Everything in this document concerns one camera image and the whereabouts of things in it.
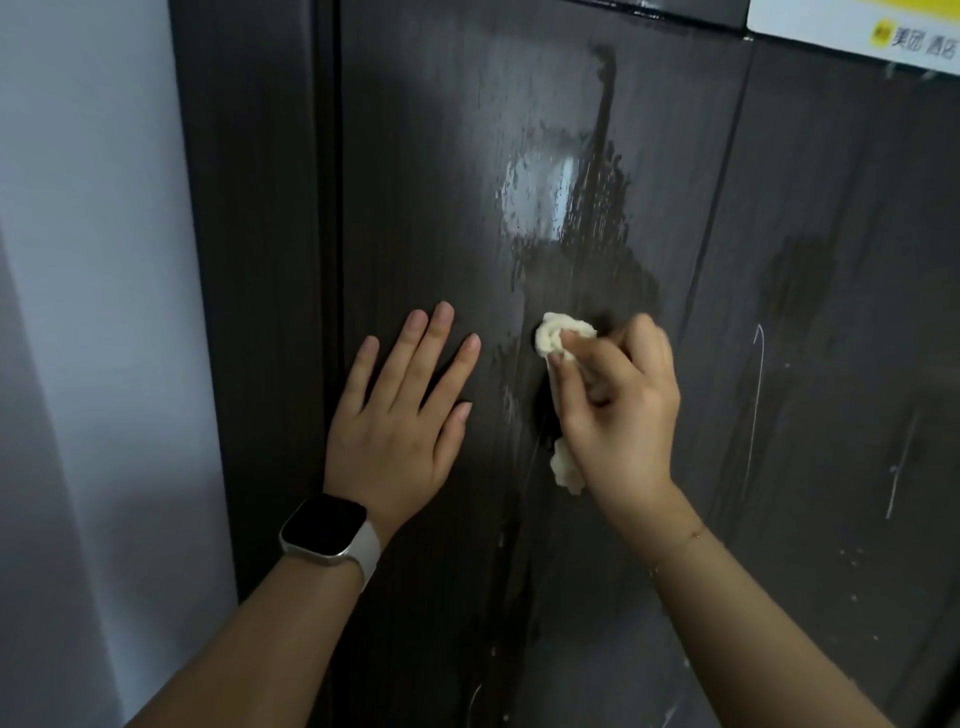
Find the yellow logo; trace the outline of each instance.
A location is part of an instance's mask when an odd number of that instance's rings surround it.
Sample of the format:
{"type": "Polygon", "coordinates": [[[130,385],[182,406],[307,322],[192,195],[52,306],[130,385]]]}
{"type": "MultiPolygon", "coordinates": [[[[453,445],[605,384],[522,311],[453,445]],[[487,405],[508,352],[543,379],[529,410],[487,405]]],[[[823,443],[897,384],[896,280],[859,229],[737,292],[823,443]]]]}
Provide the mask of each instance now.
{"type": "Polygon", "coordinates": [[[873,45],[880,47],[890,45],[890,38],[894,36],[896,29],[897,23],[889,18],[883,18],[876,24],[873,33],[870,35],[870,41],[873,45]]]}

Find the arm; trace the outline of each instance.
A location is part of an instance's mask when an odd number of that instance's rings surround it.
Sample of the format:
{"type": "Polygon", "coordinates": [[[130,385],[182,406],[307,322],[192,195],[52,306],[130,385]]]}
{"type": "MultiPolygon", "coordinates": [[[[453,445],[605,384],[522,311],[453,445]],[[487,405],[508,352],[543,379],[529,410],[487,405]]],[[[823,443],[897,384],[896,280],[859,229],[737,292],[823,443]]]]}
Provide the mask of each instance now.
{"type": "Polygon", "coordinates": [[[715,539],[670,477],[680,392],[662,329],[637,316],[564,347],[611,386],[592,406],[576,364],[556,359],[564,436],[597,503],[648,569],[725,726],[890,728],[715,539]]]}
{"type": "MultiPolygon", "coordinates": [[[[382,548],[440,490],[464,440],[470,404],[457,398],[480,353],[475,334],[423,402],[452,322],[449,303],[429,325],[411,313],[365,403],[378,350],[369,337],[330,426],[324,489],[367,508],[382,548]]],[[[129,725],[300,728],[362,587],[353,562],[284,556],[129,725]]]]}

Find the finger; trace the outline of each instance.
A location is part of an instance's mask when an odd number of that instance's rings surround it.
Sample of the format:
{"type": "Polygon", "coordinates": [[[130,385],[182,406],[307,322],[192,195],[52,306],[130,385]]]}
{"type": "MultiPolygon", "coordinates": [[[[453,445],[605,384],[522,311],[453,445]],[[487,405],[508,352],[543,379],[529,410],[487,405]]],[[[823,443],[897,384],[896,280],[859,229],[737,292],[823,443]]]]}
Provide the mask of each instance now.
{"type": "Polygon", "coordinates": [[[666,331],[662,328],[658,328],[657,332],[660,334],[660,340],[663,344],[663,362],[666,365],[667,372],[676,376],[677,368],[673,363],[673,347],[670,346],[670,337],[666,335],[666,331]]]}
{"type": "Polygon", "coordinates": [[[477,365],[480,356],[480,337],[472,333],[467,337],[460,350],[457,351],[453,363],[446,373],[437,382],[436,388],[427,398],[426,404],[420,411],[420,416],[431,426],[440,429],[446,420],[450,409],[464,390],[464,384],[477,365]]]}
{"type": "Polygon", "coordinates": [[[467,435],[467,417],[472,408],[473,404],[468,401],[462,401],[454,407],[437,438],[433,448],[433,482],[438,489],[446,482],[450,468],[460,454],[460,446],[467,435]]]}
{"type": "Polygon", "coordinates": [[[657,333],[657,325],[650,316],[641,313],[630,320],[624,331],[623,346],[636,367],[644,374],[663,374],[663,343],[657,333]]]}
{"type": "Polygon", "coordinates": [[[383,371],[373,386],[370,394],[368,407],[385,411],[396,399],[396,390],[400,388],[400,382],[407,373],[407,366],[410,359],[417,350],[417,344],[423,336],[423,329],[426,327],[426,314],[417,309],[411,311],[407,316],[407,321],[403,325],[403,331],[400,332],[399,339],[394,344],[394,350],[387,357],[386,364],[383,365],[383,371]]]}
{"type": "Polygon", "coordinates": [[[562,356],[553,354],[550,357],[550,366],[557,377],[557,389],[560,397],[561,425],[575,422],[589,414],[590,403],[587,399],[587,384],[575,361],[569,361],[562,356]]]}
{"type": "Polygon", "coordinates": [[[605,379],[614,390],[636,376],[636,369],[627,355],[610,339],[585,339],[572,331],[561,332],[560,339],[577,361],[605,379]]]}
{"type": "Polygon", "coordinates": [[[376,353],[380,349],[380,342],[375,336],[368,336],[363,340],[353,366],[347,375],[347,384],[344,394],[340,396],[337,411],[333,415],[334,421],[356,417],[363,409],[363,400],[367,395],[367,385],[370,384],[370,375],[373,364],[376,362],[376,353]]]}
{"type": "Polygon", "coordinates": [[[420,411],[423,393],[426,392],[430,377],[437,368],[437,359],[440,358],[440,352],[444,350],[452,323],[453,306],[446,301],[441,301],[434,309],[430,326],[410,360],[410,366],[407,367],[400,390],[396,393],[393,407],[411,407],[417,412],[420,411]]]}

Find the white cloth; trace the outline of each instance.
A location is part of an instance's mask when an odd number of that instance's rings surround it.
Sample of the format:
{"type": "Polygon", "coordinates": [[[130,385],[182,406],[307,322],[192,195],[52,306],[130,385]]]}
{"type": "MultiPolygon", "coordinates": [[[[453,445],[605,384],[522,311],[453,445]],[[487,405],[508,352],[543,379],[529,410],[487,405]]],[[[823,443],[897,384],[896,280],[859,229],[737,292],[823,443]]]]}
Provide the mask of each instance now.
{"type": "MultiPolygon", "coordinates": [[[[534,348],[537,350],[537,354],[546,359],[551,353],[559,353],[563,355],[564,359],[573,359],[573,354],[564,349],[564,345],[560,341],[560,332],[564,330],[575,331],[587,339],[596,338],[597,335],[596,329],[586,321],[578,321],[563,313],[544,313],[543,322],[534,335],[534,348]]],[[[581,367],[581,371],[584,373],[584,381],[587,383],[590,399],[597,401],[597,395],[600,394],[597,390],[602,389],[602,382],[599,382],[596,375],[590,370],[581,367]]],[[[553,371],[553,367],[550,366],[549,360],[546,362],[546,372],[550,380],[550,397],[553,399],[553,408],[559,415],[560,395],[557,389],[557,375],[553,371]]],[[[566,488],[573,496],[579,496],[587,485],[564,438],[560,438],[553,444],[550,470],[553,471],[557,485],[566,488]]]]}

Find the wooden panel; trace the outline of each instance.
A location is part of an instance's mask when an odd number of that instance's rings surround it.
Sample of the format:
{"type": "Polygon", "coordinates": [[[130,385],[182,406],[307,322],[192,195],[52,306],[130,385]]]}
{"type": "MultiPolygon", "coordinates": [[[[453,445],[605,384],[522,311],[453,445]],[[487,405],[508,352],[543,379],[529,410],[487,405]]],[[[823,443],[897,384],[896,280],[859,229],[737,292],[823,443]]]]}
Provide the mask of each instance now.
{"type": "Polygon", "coordinates": [[[471,725],[662,719],[668,625],[551,482],[531,334],[547,310],[676,333],[751,48],[556,0],[344,3],[345,354],[440,299],[447,353],[484,341],[460,461],[338,652],[344,724],[464,725],[474,697],[471,725]]]}
{"type": "Polygon", "coordinates": [[[960,651],[960,85],[757,46],[679,351],[675,475],[916,725],[960,651]]]}
{"type": "Polygon", "coordinates": [[[318,197],[310,5],[170,3],[241,597],[324,458],[318,221],[332,243],[335,207],[318,197]]]}

